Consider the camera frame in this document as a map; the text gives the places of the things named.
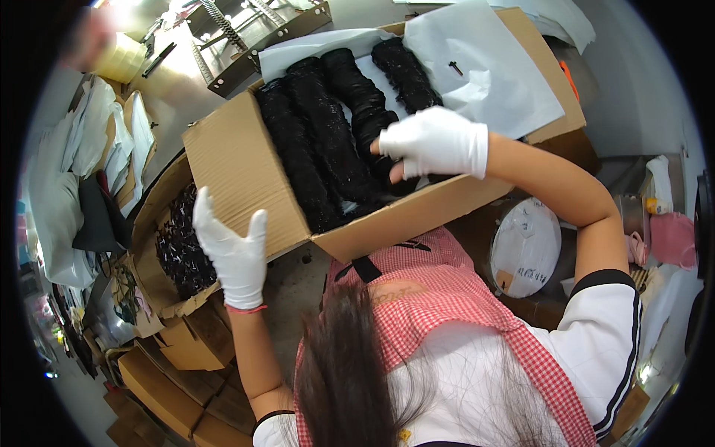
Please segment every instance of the white glove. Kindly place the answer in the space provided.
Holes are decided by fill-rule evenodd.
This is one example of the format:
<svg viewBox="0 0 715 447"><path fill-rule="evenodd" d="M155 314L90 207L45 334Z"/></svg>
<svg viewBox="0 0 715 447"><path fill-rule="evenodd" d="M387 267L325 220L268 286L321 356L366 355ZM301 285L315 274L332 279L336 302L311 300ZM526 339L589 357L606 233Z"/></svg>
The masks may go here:
<svg viewBox="0 0 715 447"><path fill-rule="evenodd" d="M404 180L426 174L470 174L483 179L489 131L486 124L434 106L390 124L380 133L377 146L380 155L403 157Z"/></svg>
<svg viewBox="0 0 715 447"><path fill-rule="evenodd" d="M199 190L194 205L194 228L201 248L213 262L224 290L224 304L251 310L263 304L266 278L266 210L251 217L248 236L240 237L214 217L208 187Z"/></svg>

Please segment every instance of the black lace fabric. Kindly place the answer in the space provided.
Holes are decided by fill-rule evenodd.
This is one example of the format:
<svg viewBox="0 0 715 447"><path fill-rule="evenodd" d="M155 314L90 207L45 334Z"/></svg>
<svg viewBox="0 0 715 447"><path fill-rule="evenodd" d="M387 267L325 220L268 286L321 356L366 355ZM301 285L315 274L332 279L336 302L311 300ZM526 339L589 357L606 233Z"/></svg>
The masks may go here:
<svg viewBox="0 0 715 447"><path fill-rule="evenodd" d="M192 225L195 202L196 185L192 182L169 204L169 220L157 236L159 264L174 281L182 300L216 282L216 270L201 249Z"/></svg>
<svg viewBox="0 0 715 447"><path fill-rule="evenodd" d="M390 183L390 169L395 162L388 156L370 153L370 145L382 129L398 120L396 113L385 109L385 95L355 64L348 48L339 48L320 58L327 87L352 112L352 135L358 155L368 164L373 177L394 195L406 195L415 190L417 179Z"/></svg>
<svg viewBox="0 0 715 447"><path fill-rule="evenodd" d="M419 59L403 46L400 37L380 42L373 47L373 62L398 91L398 101L409 114L432 106L441 106L442 99L430 86Z"/></svg>
<svg viewBox="0 0 715 447"><path fill-rule="evenodd" d="M255 97L310 231L322 233L341 226L345 219L340 199L329 191L327 179L317 168L315 139L305 119L294 113L283 79L260 87Z"/></svg>
<svg viewBox="0 0 715 447"><path fill-rule="evenodd" d="M328 181L342 199L359 205L375 204L377 209L385 193L355 151L342 107L325 85L320 59L308 57L286 72L285 85L297 112L306 117L315 136L315 152Z"/></svg>

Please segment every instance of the person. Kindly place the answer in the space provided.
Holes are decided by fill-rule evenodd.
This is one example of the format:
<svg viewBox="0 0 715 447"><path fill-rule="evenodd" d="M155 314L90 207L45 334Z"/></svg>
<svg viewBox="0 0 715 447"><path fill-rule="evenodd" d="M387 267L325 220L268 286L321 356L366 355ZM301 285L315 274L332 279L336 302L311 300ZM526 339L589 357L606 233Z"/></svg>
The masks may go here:
<svg viewBox="0 0 715 447"><path fill-rule="evenodd" d="M225 294L254 446L594 446L611 429L637 357L641 306L618 210L574 164L441 107L383 130L396 182L427 173L496 177L578 227L576 286L557 330L515 317L444 228L344 265L305 321L294 389L262 312L267 213L246 237L194 207Z"/></svg>

